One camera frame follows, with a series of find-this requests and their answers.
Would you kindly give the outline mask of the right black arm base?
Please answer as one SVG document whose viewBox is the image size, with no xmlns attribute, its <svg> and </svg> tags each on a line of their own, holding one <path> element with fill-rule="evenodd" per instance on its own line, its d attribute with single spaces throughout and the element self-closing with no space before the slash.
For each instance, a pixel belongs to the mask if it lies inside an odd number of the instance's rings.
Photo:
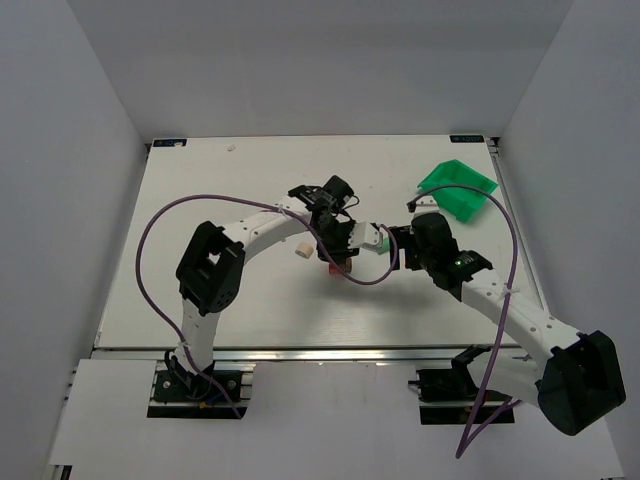
<svg viewBox="0 0 640 480">
<path fill-rule="evenodd" d="M 467 366 L 490 350 L 472 345 L 448 360 L 445 367 L 416 370 L 416 377 L 407 384 L 418 395 L 422 425 L 452 426 L 467 422 L 480 384 L 471 378 Z"/>
</svg>

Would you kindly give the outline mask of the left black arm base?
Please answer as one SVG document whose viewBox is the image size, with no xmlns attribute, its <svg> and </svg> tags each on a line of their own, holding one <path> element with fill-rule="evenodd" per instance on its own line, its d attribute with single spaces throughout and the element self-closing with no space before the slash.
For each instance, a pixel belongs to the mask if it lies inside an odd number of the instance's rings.
<svg viewBox="0 0 640 480">
<path fill-rule="evenodd" d="M 213 377 L 225 388 L 238 414 L 222 391 L 204 381 L 195 393 L 168 370 L 154 376 L 146 416 L 151 419 L 239 420 L 248 408 L 252 374 L 238 370 L 216 370 Z"/>
</svg>

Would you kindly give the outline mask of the green plastic bin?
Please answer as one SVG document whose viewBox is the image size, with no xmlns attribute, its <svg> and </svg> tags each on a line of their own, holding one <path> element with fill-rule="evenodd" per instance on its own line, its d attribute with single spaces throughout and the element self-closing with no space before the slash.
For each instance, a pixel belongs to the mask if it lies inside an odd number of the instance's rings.
<svg viewBox="0 0 640 480">
<path fill-rule="evenodd" d="M 448 188 L 439 189 L 431 196 L 462 223 L 471 221 L 484 206 L 486 196 L 478 190 L 492 194 L 498 187 L 494 180 L 457 159 L 438 164 L 418 183 L 417 189 L 423 192 L 440 185 L 448 185 Z"/>
</svg>

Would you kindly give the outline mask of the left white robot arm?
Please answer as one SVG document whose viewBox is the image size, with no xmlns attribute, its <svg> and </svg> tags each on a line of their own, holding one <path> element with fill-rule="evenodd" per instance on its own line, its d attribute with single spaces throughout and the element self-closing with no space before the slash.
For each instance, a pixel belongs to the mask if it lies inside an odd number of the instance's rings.
<svg viewBox="0 0 640 480">
<path fill-rule="evenodd" d="M 322 186 L 295 187 L 244 220 L 200 224 L 176 270 L 185 337 L 175 351 L 181 367 L 194 374 L 213 363 L 220 313 L 237 297 L 245 264 L 262 251 L 311 228 L 320 237 L 311 251 L 349 271 L 350 258 L 359 253 L 348 245 L 355 221 L 339 221 L 338 216 L 353 196 L 349 184 L 334 175 Z"/>
</svg>

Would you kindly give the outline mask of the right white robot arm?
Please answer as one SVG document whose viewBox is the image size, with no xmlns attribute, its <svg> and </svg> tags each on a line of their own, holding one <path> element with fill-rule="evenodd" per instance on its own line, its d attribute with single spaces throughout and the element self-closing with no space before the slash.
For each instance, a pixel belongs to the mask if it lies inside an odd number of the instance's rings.
<svg viewBox="0 0 640 480">
<path fill-rule="evenodd" d="M 451 362 L 453 388 L 478 393 L 486 372 L 488 389 L 541 410 L 560 432 L 575 436 L 621 406 L 626 391 L 613 340 L 596 330 L 585 334 L 547 314 L 526 297 L 509 292 L 490 261 L 459 249 L 445 217 L 416 216 L 394 227 L 390 248 L 404 250 L 394 269 L 423 270 L 440 289 L 502 325 L 527 353 L 517 358 L 488 347 L 470 346 Z"/>
</svg>

